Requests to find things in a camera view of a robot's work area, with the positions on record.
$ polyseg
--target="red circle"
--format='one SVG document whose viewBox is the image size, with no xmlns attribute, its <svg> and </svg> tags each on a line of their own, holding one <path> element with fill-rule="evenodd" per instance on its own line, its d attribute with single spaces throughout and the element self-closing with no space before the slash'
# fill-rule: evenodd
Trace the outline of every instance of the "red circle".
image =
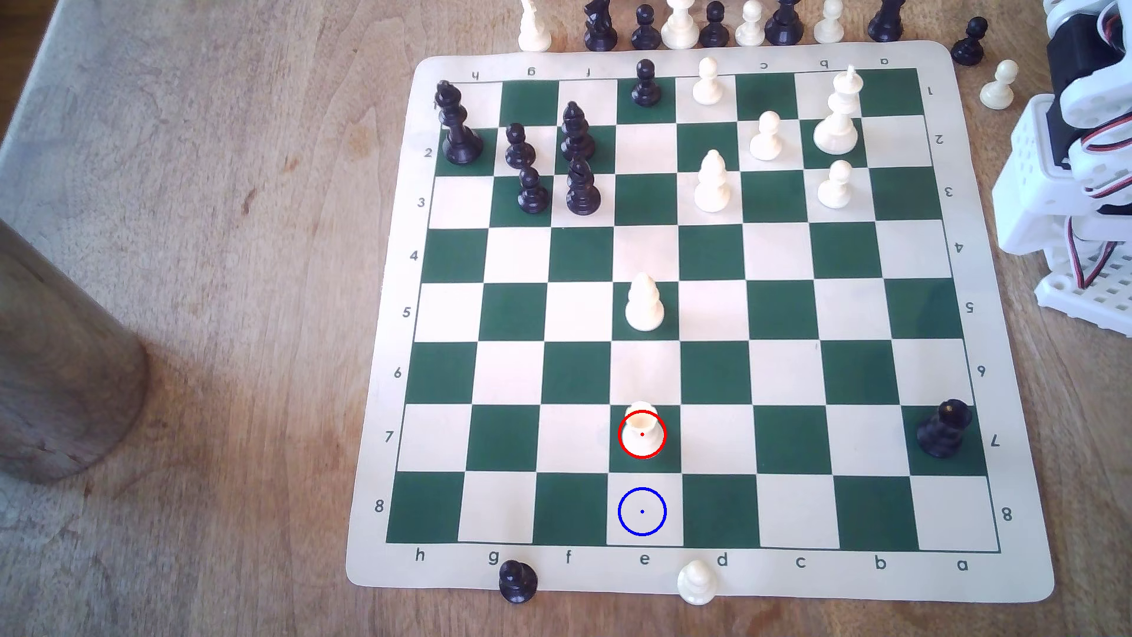
<svg viewBox="0 0 1132 637">
<path fill-rule="evenodd" d="M 629 451 L 628 449 L 625 448 L 625 441 L 621 440 L 621 430 L 625 429 L 625 421 L 628 421 L 629 416 L 634 416 L 636 414 L 652 415 L 652 418 L 657 419 L 657 422 L 660 423 L 660 431 L 664 432 L 663 438 L 660 439 L 660 447 L 658 447 L 655 451 L 653 451 L 648 456 L 637 456 L 636 454 Z M 621 419 L 621 424 L 617 425 L 617 444 L 621 446 L 621 451 L 625 451 L 626 454 L 628 454 L 634 458 L 638 458 L 641 460 L 648 460 L 649 458 L 652 458 L 657 454 L 660 454 L 660 450 L 664 448 L 666 442 L 668 442 L 668 428 L 664 427 L 664 421 L 660 420 L 660 415 L 657 414 L 655 412 L 650 412 L 648 410 L 637 410 L 636 412 L 629 412 L 628 414 L 625 415 L 624 419 Z"/>
</svg>

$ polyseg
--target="white pawn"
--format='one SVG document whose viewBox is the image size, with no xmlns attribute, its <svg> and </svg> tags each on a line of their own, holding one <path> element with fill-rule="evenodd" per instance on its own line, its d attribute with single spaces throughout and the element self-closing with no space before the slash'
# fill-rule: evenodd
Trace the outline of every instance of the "white pawn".
<svg viewBox="0 0 1132 637">
<path fill-rule="evenodd" d="M 841 27 L 842 10 L 841 0 L 825 0 L 822 5 L 822 17 L 825 19 L 814 25 L 814 40 L 821 44 L 841 42 L 846 35 L 846 29 Z"/>
<path fill-rule="evenodd" d="M 988 109 L 1001 111 L 1014 101 L 1014 91 L 1010 84 L 1018 77 L 1018 63 L 1014 60 L 1003 60 L 994 69 L 994 81 L 983 85 L 979 101 Z"/>
<path fill-rule="evenodd" d="M 735 29 L 735 43 L 739 46 L 758 46 L 765 38 L 763 6 L 758 0 L 747 0 L 743 3 L 743 24 Z"/>
<path fill-rule="evenodd" d="M 625 322 L 638 333 L 651 333 L 664 322 L 664 305 L 660 302 L 657 281 L 644 272 L 629 283 L 629 301 L 625 304 Z"/>
<path fill-rule="evenodd" d="M 778 137 L 780 121 L 774 111 L 758 115 L 758 134 L 751 138 L 751 154 L 756 160 L 771 161 L 782 152 L 782 140 Z"/>
<path fill-rule="evenodd" d="M 846 160 L 830 164 L 830 178 L 817 187 L 817 200 L 825 207 L 839 208 L 849 204 L 849 175 L 852 166 Z"/>
<path fill-rule="evenodd" d="M 700 560 L 692 560 L 676 576 L 676 591 L 685 602 L 696 606 L 712 601 L 718 588 L 715 574 Z"/>
<path fill-rule="evenodd" d="M 696 207 L 704 212 L 719 212 L 731 200 L 727 184 L 727 164 L 719 150 L 712 148 L 700 162 L 700 184 L 696 186 Z"/>
</svg>

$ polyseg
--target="green square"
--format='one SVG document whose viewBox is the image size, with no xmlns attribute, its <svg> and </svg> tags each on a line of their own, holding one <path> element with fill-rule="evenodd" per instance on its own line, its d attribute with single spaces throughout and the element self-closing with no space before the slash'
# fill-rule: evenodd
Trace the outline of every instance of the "green square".
<svg viewBox="0 0 1132 637">
<path fill-rule="evenodd" d="M 806 184 L 800 170 L 766 170 L 739 174 L 745 223 L 806 221 Z"/>
<path fill-rule="evenodd" d="M 614 277 L 614 229 L 551 227 L 551 281 L 610 281 Z"/>
<path fill-rule="evenodd" d="M 686 405 L 751 403 L 748 342 L 680 343 L 680 402 Z"/>
<path fill-rule="evenodd" d="M 472 406 L 469 472 L 533 472 L 538 456 L 538 405 Z"/>
<path fill-rule="evenodd" d="M 609 405 L 609 342 L 546 344 L 542 403 Z"/>
<path fill-rule="evenodd" d="M 907 476 L 833 476 L 842 551 L 917 551 Z"/>
<path fill-rule="evenodd" d="M 548 200 L 554 200 L 555 178 L 550 174 L 539 177 L 539 183 L 547 189 L 550 195 Z M 518 175 L 496 177 L 491 184 L 491 221 L 492 227 L 546 227 L 550 225 L 550 206 L 537 214 L 523 212 L 518 207 L 518 192 L 523 189 L 518 182 Z"/>
<path fill-rule="evenodd" d="M 633 101 L 636 79 L 624 77 L 617 80 L 617 123 L 675 123 L 676 78 L 658 77 L 660 101 L 651 106 L 638 106 Z"/>
<path fill-rule="evenodd" d="M 919 76 L 914 68 L 859 69 L 861 117 L 924 114 Z"/>
<path fill-rule="evenodd" d="M 678 342 L 680 341 L 680 284 L 676 281 L 657 281 L 660 302 L 664 305 L 664 321 L 650 333 L 642 333 L 629 327 L 625 312 L 614 311 L 615 342 Z M 628 301 L 629 283 L 614 281 L 614 307 L 620 307 Z"/>
<path fill-rule="evenodd" d="M 747 281 L 752 339 L 817 339 L 814 282 Z"/>
<path fill-rule="evenodd" d="M 900 405 L 892 342 L 822 342 L 826 405 Z"/>
<path fill-rule="evenodd" d="M 532 544 L 606 545 L 606 474 L 539 474 Z"/>
<path fill-rule="evenodd" d="M 447 544 L 460 535 L 464 474 L 397 472 L 389 496 L 389 544 Z"/>
<path fill-rule="evenodd" d="M 803 119 L 799 121 L 801 128 L 801 164 L 805 167 L 822 167 L 829 170 L 830 164 L 838 160 L 846 160 L 854 167 L 865 167 L 868 165 L 865 156 L 865 136 L 860 129 L 860 119 L 855 118 L 852 124 L 857 128 L 857 145 L 843 155 L 831 155 L 814 145 L 814 128 L 820 119 Z"/>
<path fill-rule="evenodd" d="M 642 460 L 629 456 L 617 438 L 621 420 L 628 405 L 609 407 L 609 471 L 632 474 L 678 474 L 680 473 L 680 406 L 654 405 L 657 415 L 664 423 L 664 446 L 652 458 Z"/>
<path fill-rule="evenodd" d="M 546 318 L 546 283 L 484 283 L 481 342 L 540 342 Z"/>
<path fill-rule="evenodd" d="M 757 549 L 755 476 L 685 475 L 684 545 L 688 549 Z"/>
<path fill-rule="evenodd" d="M 698 172 L 704 155 L 719 150 L 728 170 L 739 170 L 739 130 L 734 121 L 676 124 L 676 170 Z"/>
<path fill-rule="evenodd" d="M 676 223 L 676 173 L 618 174 L 614 186 L 615 225 Z"/>
<path fill-rule="evenodd" d="M 471 403 L 474 378 L 474 343 L 414 343 L 405 403 Z"/>
<path fill-rule="evenodd" d="M 951 278 L 885 278 L 894 339 L 961 339 L 955 282 Z"/>
<path fill-rule="evenodd" d="M 499 126 L 558 126 L 558 81 L 521 79 L 504 81 L 499 101 Z"/>
<path fill-rule="evenodd" d="M 941 192 L 932 166 L 874 167 L 868 171 L 868 179 L 877 221 L 943 218 Z"/>
<path fill-rule="evenodd" d="M 478 283 L 483 279 L 487 229 L 429 230 L 424 238 L 422 283 Z"/>
<path fill-rule="evenodd" d="M 782 119 L 798 119 L 792 72 L 737 75 L 735 101 L 740 121 L 758 119 L 765 111 L 774 111 Z"/>
<path fill-rule="evenodd" d="M 825 407 L 755 406 L 761 474 L 831 474 Z"/>
<path fill-rule="evenodd" d="M 908 445 L 908 468 L 914 476 L 985 476 L 987 463 L 983 455 L 979 418 L 971 407 L 971 424 L 963 432 L 963 442 L 951 458 L 928 456 L 916 441 L 916 429 L 935 414 L 937 407 L 901 408 L 904 416 L 904 442 Z"/>
<path fill-rule="evenodd" d="M 483 139 L 483 152 L 475 157 L 472 163 L 456 165 L 444 156 L 444 140 L 448 136 L 448 129 L 440 127 L 440 138 L 436 143 L 436 175 L 437 177 L 483 177 L 495 173 L 495 149 L 496 137 L 499 135 L 498 128 L 475 128 L 477 135 Z"/>
<path fill-rule="evenodd" d="M 680 225 L 680 279 L 743 278 L 743 225 Z"/>
<path fill-rule="evenodd" d="M 815 278 L 878 278 L 881 250 L 872 222 L 811 223 Z"/>
</svg>

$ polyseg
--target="wood grain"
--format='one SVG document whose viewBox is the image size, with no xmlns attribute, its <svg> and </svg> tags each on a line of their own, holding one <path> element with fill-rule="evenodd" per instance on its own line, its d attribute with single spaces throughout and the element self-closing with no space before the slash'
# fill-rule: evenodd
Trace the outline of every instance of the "wood grain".
<svg viewBox="0 0 1132 637">
<path fill-rule="evenodd" d="M 582 2 L 541 2 L 578 50 Z M 738 0 L 727 0 L 728 24 Z M 876 2 L 849 3 L 861 40 Z M 620 49 L 635 3 L 615 0 Z M 702 20 L 703 0 L 693 8 Z M 807 25 L 820 3 L 799 6 Z M 509 0 L 62 0 L 0 150 L 0 216 L 152 359 L 139 425 L 53 487 L 0 479 L 6 635 L 1066 635 L 1132 631 L 1132 345 L 1031 292 L 996 253 L 1056 591 L 1027 605 L 375 591 L 345 579 L 346 517 L 414 64 L 516 49 Z M 667 16 L 658 11 L 658 24 Z M 1022 105 L 1048 91 L 1036 0 L 916 0 L 951 44 L 988 229 Z M 806 42 L 812 42 L 807 34 Z M 978 88 L 1018 61 L 1004 112 Z"/>
</svg>

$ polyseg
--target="blue circle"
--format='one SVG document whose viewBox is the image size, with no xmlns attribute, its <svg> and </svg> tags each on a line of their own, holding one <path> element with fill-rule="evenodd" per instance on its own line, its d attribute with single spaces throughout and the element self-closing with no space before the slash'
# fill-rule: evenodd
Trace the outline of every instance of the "blue circle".
<svg viewBox="0 0 1132 637">
<path fill-rule="evenodd" d="M 632 528 L 625 525 L 625 518 L 621 517 L 621 506 L 625 505 L 625 499 L 632 496 L 633 492 L 635 491 L 648 491 L 649 493 L 652 493 L 653 496 L 657 497 L 657 500 L 660 500 L 660 506 L 664 508 L 663 516 L 661 516 L 660 518 L 660 524 L 657 525 L 657 528 L 648 533 L 637 533 L 633 531 Z M 644 537 L 646 535 L 652 535 L 653 533 L 657 533 L 658 531 L 660 531 L 660 527 L 664 526 L 664 520 L 667 519 L 668 519 L 668 505 L 664 503 L 664 499 L 661 498 L 659 493 L 649 489 L 648 487 L 638 487 L 636 489 L 628 490 L 628 492 L 626 492 L 625 496 L 621 496 L 621 501 L 617 503 L 617 522 L 621 523 L 621 528 L 638 537 Z"/>
</svg>

